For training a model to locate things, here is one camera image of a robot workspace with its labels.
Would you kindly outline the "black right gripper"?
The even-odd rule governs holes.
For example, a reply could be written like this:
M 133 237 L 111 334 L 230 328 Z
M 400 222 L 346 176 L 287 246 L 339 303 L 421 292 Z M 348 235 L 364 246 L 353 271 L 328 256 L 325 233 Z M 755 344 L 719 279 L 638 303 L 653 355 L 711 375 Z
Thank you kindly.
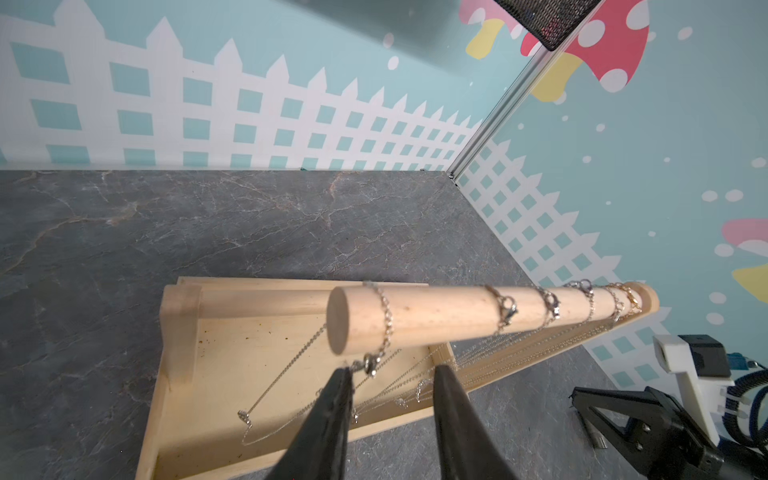
M 648 479 L 742 479 L 744 466 L 713 444 L 669 395 L 576 387 L 582 417 Z

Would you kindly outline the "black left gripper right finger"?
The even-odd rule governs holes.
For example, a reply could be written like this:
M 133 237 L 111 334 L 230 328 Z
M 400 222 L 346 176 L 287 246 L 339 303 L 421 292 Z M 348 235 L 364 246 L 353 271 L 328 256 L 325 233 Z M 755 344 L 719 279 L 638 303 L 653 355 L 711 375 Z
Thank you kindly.
M 433 409 L 442 479 L 517 479 L 473 409 L 455 372 L 436 368 Z

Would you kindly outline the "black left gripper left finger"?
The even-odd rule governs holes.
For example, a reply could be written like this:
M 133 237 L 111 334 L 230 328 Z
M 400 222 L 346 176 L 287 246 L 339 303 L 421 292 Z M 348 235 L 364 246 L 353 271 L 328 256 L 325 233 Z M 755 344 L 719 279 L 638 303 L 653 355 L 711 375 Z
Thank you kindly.
M 266 479 L 343 479 L 353 394 L 351 371 L 336 369 Z

